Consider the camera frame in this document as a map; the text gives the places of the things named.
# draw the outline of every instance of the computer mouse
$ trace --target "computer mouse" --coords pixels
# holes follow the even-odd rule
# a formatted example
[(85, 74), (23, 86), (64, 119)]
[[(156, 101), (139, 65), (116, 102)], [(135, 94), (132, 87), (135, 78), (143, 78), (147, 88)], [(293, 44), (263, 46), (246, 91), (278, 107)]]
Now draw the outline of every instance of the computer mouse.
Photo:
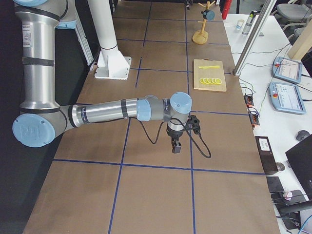
[(306, 130), (300, 130), (296, 136), (296, 140), (297, 141), (302, 141), (305, 138), (307, 138), (308, 136), (310, 136), (310, 133)]

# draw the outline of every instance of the yellow knife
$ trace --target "yellow knife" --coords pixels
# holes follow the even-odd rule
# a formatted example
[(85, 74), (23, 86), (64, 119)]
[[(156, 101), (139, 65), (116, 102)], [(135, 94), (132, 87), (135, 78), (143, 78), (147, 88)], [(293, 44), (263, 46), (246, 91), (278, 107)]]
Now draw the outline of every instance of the yellow knife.
[(200, 69), (209, 69), (209, 68), (220, 68), (219, 65), (216, 65), (216, 66), (199, 66), (198, 68)]

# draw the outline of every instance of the black box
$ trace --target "black box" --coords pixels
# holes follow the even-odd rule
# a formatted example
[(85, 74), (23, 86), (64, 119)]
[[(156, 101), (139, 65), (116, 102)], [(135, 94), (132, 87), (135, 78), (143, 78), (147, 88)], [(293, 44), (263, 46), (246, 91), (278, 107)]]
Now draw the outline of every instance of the black box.
[(274, 159), (269, 139), (266, 136), (256, 136), (255, 140), (257, 142), (257, 147), (265, 174), (274, 175), (278, 172), (278, 168)]

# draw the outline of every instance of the wooden mug tree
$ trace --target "wooden mug tree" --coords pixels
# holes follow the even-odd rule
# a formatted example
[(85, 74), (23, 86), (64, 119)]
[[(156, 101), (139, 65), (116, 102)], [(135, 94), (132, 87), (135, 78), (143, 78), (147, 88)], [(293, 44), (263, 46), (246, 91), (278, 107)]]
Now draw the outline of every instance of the wooden mug tree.
[[(213, 5), (214, 3), (215, 3), (215, 1), (213, 1), (212, 3), (210, 3), (208, 1), (206, 6), (201, 4), (201, 3), (198, 3), (198, 4), (205, 8), (205, 13), (207, 14), (207, 12), (209, 12), (209, 7), (211, 5)], [(202, 45), (202, 44), (205, 44), (208, 40), (208, 33), (205, 31), (207, 19), (204, 19), (204, 21), (198, 21), (198, 22), (202, 23), (201, 30), (198, 30), (194, 33), (192, 40), (194, 43)]]

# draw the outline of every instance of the wooden cutting board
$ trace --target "wooden cutting board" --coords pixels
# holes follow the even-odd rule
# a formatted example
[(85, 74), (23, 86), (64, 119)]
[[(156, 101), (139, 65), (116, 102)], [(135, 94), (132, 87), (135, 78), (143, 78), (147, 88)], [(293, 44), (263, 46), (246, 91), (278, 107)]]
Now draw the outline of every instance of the wooden cutting board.
[[(219, 66), (219, 68), (202, 69), (199, 67)], [(201, 78), (219, 78), (221, 84), (202, 84)], [(194, 89), (226, 92), (226, 82), (222, 61), (194, 59)]]

